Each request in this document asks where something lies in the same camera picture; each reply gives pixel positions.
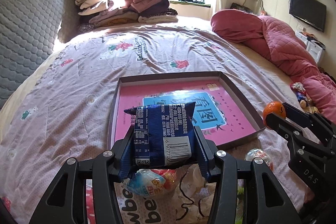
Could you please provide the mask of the orange mandarin with stem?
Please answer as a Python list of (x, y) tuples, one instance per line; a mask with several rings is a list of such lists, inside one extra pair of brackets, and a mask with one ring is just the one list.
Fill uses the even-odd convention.
[(275, 113), (284, 119), (286, 118), (286, 111), (281, 102), (273, 101), (273, 102), (268, 103), (262, 112), (263, 122), (267, 128), (269, 127), (267, 126), (267, 123), (266, 123), (266, 116), (270, 113)]

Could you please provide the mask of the red white snack bag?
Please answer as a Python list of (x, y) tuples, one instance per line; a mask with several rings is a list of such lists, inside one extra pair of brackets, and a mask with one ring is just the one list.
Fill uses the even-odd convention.
[(263, 159), (263, 161), (270, 168), (270, 170), (273, 170), (273, 161), (272, 161), (271, 157), (265, 151), (263, 151), (260, 148), (253, 148), (253, 149), (249, 150), (246, 153), (244, 160), (252, 161), (256, 157), (259, 157), (259, 158)]

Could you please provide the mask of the cream mesh drawstring bag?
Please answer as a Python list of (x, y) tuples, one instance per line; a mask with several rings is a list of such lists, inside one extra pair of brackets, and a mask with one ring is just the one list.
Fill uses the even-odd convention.
[(207, 223), (216, 184), (206, 182), (198, 165), (188, 168), (181, 177), (172, 199), (176, 223)]

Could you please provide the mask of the blue snack packet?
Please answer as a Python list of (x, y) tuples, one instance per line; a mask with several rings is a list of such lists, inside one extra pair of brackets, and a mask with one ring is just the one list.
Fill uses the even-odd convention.
[(190, 159), (195, 133), (195, 102), (138, 106), (124, 110), (135, 117), (133, 147), (135, 164), (163, 167)]

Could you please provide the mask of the small colourful toy figure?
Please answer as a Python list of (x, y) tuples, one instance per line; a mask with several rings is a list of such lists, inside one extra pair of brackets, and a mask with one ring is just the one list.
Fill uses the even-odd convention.
[(292, 83), (290, 88), (297, 97), (298, 103), (304, 112), (311, 114), (319, 113), (318, 108), (307, 94), (307, 91), (301, 82)]

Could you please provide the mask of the white drawer cabinet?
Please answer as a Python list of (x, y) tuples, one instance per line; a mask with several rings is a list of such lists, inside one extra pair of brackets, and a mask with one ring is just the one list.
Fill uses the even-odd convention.
[(295, 35), (306, 45), (306, 50), (319, 65), (325, 55), (325, 45), (322, 42), (318, 41), (313, 34), (296, 31)]

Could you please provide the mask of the pink quilted comforter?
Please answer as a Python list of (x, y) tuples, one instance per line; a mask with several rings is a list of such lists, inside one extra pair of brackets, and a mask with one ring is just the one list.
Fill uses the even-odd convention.
[(320, 72), (294, 30), (282, 20), (244, 11), (221, 10), (211, 18), (214, 33), (233, 43), (243, 43), (300, 82), (319, 112), (335, 122), (335, 82)]

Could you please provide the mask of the round blue red snack bag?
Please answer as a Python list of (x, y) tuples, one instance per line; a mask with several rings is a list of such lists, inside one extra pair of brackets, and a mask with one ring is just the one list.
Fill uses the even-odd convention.
[(123, 184), (129, 192), (141, 197), (163, 197), (177, 187), (178, 178), (173, 169), (140, 169)]

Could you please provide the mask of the pink strawberry print bedsheet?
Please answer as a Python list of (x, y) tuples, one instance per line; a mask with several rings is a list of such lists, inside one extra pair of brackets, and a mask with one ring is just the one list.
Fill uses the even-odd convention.
[(202, 19), (100, 28), (53, 53), (1, 109), (1, 199), (17, 223), (29, 222), (69, 157), (106, 149), (121, 77), (201, 71), (224, 73), (259, 113), (272, 101), (298, 105), (284, 72)]

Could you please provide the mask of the black flat television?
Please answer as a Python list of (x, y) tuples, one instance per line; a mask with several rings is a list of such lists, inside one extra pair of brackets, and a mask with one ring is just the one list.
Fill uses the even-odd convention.
[(289, 13), (318, 31), (324, 32), (327, 7), (317, 0), (290, 0)]

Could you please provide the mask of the grey quilted headboard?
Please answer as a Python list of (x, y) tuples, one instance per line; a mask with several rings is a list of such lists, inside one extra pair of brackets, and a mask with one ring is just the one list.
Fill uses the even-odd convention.
[(1, 0), (1, 105), (78, 25), (75, 0)]

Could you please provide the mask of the pile of folded clothes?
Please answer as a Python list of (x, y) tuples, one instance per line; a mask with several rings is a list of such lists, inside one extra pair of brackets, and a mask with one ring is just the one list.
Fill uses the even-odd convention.
[(75, 0), (79, 32), (129, 23), (177, 23), (169, 0)]

